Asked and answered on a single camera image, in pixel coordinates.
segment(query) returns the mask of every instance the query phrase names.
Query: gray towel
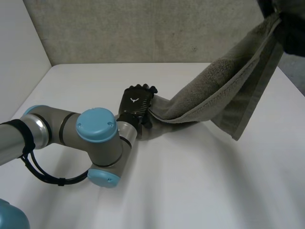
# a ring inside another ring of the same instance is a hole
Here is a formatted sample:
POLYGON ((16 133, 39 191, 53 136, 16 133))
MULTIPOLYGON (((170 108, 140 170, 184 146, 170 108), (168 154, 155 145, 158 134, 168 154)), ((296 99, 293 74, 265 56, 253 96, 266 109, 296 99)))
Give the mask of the gray towel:
POLYGON ((140 139, 212 120, 238 140, 283 54, 273 36, 279 23, 278 14, 266 18, 171 100, 156 95, 150 108, 152 129, 142 128, 140 139))

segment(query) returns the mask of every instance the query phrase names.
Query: gray wall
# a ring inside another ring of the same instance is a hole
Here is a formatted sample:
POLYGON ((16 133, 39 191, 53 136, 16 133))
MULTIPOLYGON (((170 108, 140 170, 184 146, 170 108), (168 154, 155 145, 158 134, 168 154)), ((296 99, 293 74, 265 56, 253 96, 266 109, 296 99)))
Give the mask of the gray wall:
POLYGON ((263 17, 256 0, 24 0, 52 65, 212 62, 263 17))

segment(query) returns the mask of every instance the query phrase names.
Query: white wall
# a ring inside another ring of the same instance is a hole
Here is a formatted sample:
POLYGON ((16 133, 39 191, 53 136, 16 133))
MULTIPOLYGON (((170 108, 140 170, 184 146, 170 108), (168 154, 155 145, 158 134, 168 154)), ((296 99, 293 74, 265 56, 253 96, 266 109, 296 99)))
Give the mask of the white wall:
POLYGON ((51 68, 22 0, 0 0, 0 123, 51 68))

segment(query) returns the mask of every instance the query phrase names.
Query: white table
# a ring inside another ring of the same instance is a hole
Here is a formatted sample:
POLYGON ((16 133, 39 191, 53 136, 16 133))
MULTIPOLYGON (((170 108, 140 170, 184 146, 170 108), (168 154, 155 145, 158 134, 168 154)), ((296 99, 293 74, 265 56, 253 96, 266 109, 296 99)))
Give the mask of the white table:
MULTIPOLYGON (((132 84, 171 98, 206 63, 69 64, 49 70, 14 118, 35 104, 117 113, 132 84)), ((0 198, 32 229, 301 229, 305 227, 305 98, 277 69, 238 142, 211 122, 139 142, 115 189, 88 180, 58 187, 14 160, 0 167, 0 198)), ((85 171, 85 152, 36 151, 58 177, 85 171)))

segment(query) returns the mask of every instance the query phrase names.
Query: light blue joint cap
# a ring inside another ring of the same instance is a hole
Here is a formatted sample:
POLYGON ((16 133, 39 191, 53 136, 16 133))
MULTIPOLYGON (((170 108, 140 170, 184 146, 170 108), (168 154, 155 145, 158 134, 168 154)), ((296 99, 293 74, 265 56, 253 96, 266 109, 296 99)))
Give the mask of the light blue joint cap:
POLYGON ((24 112, 23 115, 27 115, 31 110, 33 110, 34 108, 36 108, 36 107, 38 107, 38 106, 43 106, 43 105, 34 105, 34 106, 31 106, 31 107, 29 107, 29 108, 24 112))
POLYGON ((30 229, 29 220, 19 208, 0 199, 0 229, 30 229))
POLYGON ((117 175, 95 168, 89 169, 87 178, 95 185, 107 188, 116 187, 120 181, 117 175))
POLYGON ((82 113, 76 121, 78 135, 87 142, 102 143, 118 132, 115 117, 105 108, 93 108, 82 113))

